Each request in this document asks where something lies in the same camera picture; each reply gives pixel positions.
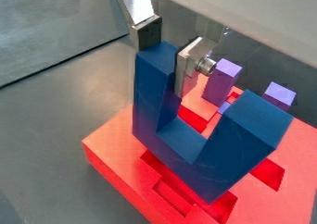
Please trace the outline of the wrist-2 gripper right finger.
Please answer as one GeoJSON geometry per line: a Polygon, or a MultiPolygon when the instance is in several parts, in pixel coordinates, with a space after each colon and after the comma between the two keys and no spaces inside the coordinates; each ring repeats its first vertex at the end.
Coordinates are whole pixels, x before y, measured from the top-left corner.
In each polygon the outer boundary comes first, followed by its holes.
{"type": "Polygon", "coordinates": [[[175,55],[175,95],[182,98],[194,88],[198,76],[210,76],[217,62],[210,58],[211,51],[218,46],[225,25],[213,19],[198,19],[202,35],[195,36],[179,48],[175,55]]]}

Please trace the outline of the wrist-2 gripper left finger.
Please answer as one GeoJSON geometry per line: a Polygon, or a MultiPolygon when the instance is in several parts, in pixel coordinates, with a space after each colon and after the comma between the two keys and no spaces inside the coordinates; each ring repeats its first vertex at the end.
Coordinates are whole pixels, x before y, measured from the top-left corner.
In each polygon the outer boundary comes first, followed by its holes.
{"type": "Polygon", "coordinates": [[[162,17],[155,14],[151,0],[118,0],[138,51],[160,42],[162,17]]]}

